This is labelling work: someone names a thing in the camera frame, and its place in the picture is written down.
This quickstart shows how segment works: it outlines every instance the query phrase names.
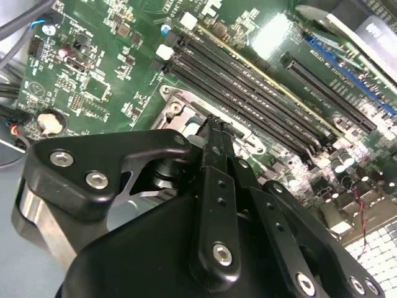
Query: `motherboard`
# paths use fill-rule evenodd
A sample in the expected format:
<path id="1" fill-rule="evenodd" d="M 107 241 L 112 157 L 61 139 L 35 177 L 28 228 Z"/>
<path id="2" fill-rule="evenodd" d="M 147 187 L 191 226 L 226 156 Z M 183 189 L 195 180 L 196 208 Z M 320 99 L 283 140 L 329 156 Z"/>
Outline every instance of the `motherboard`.
<path id="1" fill-rule="evenodd" d="M 35 117 L 23 133 L 188 136 L 215 114 L 259 182 L 278 179 L 305 207 L 352 196 L 354 181 L 375 202 L 395 194 L 395 82 L 298 2 L 58 0 L 58 22 L 30 44 L 18 107 Z"/>

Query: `capacitor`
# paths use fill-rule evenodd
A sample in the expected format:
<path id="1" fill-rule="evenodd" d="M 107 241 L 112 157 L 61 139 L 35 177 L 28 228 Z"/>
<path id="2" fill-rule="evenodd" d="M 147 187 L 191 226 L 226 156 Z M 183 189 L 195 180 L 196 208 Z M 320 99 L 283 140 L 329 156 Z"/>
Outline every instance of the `capacitor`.
<path id="1" fill-rule="evenodd" d="M 339 194 L 334 190 L 329 191 L 323 195 L 325 203 L 330 203 L 333 199 L 336 199 L 337 197 L 339 197 Z"/>
<path id="2" fill-rule="evenodd" d="M 360 167 L 360 166 L 358 166 L 355 169 L 355 173 L 361 179 L 362 182 L 366 182 L 366 181 L 368 181 L 370 179 L 368 177 L 368 175 L 367 175 L 367 172 L 365 172 L 365 170 L 362 167 Z"/>
<path id="3" fill-rule="evenodd" d="M 348 168 L 350 166 L 352 166 L 355 162 L 354 158 L 348 154 L 348 153 L 343 153 L 341 155 L 341 160 L 343 162 L 343 165 L 345 166 L 345 168 Z"/>
<path id="4" fill-rule="evenodd" d="M 341 173 L 346 169 L 346 166 L 340 160 L 334 160 L 332 162 L 332 168 L 334 169 L 335 173 Z"/>
<path id="5" fill-rule="evenodd" d="M 168 23 L 161 25 L 161 34 L 163 36 L 166 36 L 171 29 L 172 28 Z"/>
<path id="6" fill-rule="evenodd" d="M 289 187 L 295 187 L 299 184 L 298 180 L 296 180 L 296 178 L 292 174 L 287 175 L 287 183 Z"/>
<path id="7" fill-rule="evenodd" d="M 61 47 L 61 48 L 58 50 L 58 56 L 59 56 L 61 59 L 66 58 L 66 57 L 69 56 L 71 53 L 72 53 L 72 47 L 71 47 L 71 45 L 64 45 L 63 47 Z"/>
<path id="8" fill-rule="evenodd" d="M 351 190 L 353 186 L 353 179 L 349 175 L 344 175 L 339 179 L 340 184 L 347 190 Z"/>
<path id="9" fill-rule="evenodd" d="M 383 177 L 383 172 L 372 171 L 371 179 L 374 180 L 378 185 L 385 184 L 385 178 Z"/>
<path id="10" fill-rule="evenodd" d="M 56 34 L 56 27 L 54 25 L 43 25 L 42 31 L 47 36 L 54 36 Z"/>

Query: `mounting hole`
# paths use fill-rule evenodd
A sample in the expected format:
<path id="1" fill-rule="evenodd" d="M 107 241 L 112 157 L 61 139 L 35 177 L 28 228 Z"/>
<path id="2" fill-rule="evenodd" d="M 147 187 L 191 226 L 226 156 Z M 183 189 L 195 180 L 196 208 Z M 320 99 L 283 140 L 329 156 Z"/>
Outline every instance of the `mounting hole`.
<path id="1" fill-rule="evenodd" d="M 217 146 L 213 146 L 212 151 L 214 151 L 217 155 L 222 155 L 221 150 Z"/>
<path id="2" fill-rule="evenodd" d="M 248 164 L 245 160 L 239 160 L 238 162 L 244 169 L 248 168 Z"/>
<path id="3" fill-rule="evenodd" d="M 225 188 L 226 187 L 226 184 L 222 180 L 218 181 L 218 185 L 219 185 L 220 188 Z"/>
<path id="4" fill-rule="evenodd" d="M 278 222 L 276 222 L 275 227 L 280 231 L 280 232 L 284 232 L 284 228 L 281 224 L 279 224 Z"/>
<path id="5" fill-rule="evenodd" d="M 283 192 L 283 189 L 282 189 L 281 186 L 279 186 L 278 184 L 274 184 L 273 187 L 274 187 L 274 189 L 275 189 L 277 192 L 279 192 L 279 193 L 282 193 L 282 192 Z"/>
<path id="6" fill-rule="evenodd" d="M 180 145 L 185 145 L 185 140 L 180 135 L 176 135 L 174 137 L 174 140 L 175 140 L 175 142 L 177 142 Z"/>
<path id="7" fill-rule="evenodd" d="M 164 87 L 164 88 L 163 88 L 163 93 L 164 93 L 165 95 L 168 95 L 170 92 L 171 92 L 171 90 L 170 90 L 168 87 Z"/>
<path id="8" fill-rule="evenodd" d="M 224 207 L 224 206 L 226 206 L 226 200 L 222 197 L 219 197 L 218 204 Z"/>

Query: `integrated circuit chip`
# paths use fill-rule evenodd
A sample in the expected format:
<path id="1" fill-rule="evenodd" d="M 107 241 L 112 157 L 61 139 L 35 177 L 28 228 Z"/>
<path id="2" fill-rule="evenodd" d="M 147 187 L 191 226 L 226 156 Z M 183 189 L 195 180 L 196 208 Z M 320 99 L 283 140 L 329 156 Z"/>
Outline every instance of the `integrated circuit chip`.
<path id="1" fill-rule="evenodd" d="M 139 34 L 138 32 L 135 32 L 133 37 L 132 37 L 132 42 L 135 45 L 139 45 L 142 42 L 142 35 Z"/>
<path id="2" fill-rule="evenodd" d="M 89 47 L 91 44 L 91 38 L 85 36 L 84 34 L 77 34 L 73 42 L 73 47 L 77 50 L 82 50 Z"/>
<path id="3" fill-rule="evenodd" d="M 104 83 L 97 81 L 94 78 L 90 78 L 86 86 L 86 92 L 98 99 L 102 99 L 107 88 L 108 87 Z"/>
<path id="4" fill-rule="evenodd" d="M 223 38 L 228 33 L 228 28 L 221 22 L 217 22 L 212 30 L 216 37 Z"/>

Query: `black connector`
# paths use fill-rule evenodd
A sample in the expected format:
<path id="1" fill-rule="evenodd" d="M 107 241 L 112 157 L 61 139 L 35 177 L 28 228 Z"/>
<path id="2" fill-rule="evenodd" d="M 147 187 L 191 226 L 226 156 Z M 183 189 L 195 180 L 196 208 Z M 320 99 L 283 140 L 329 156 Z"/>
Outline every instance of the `black connector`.
<path id="1" fill-rule="evenodd" d="M 321 81 L 314 73 L 303 66 L 294 57 L 287 54 L 282 58 L 282 63 L 285 69 L 291 75 L 309 87 L 321 99 L 338 109 L 353 124 L 360 127 L 364 132 L 370 133 L 377 129 L 377 126 L 363 113 L 361 113 L 351 103 L 347 102 L 342 96 L 328 87 L 325 82 Z"/>
<path id="2" fill-rule="evenodd" d="M 16 126 L 26 125 L 33 119 L 32 114 L 26 113 L 20 109 L 12 110 L 4 106 L 0 106 L 0 117 Z"/>

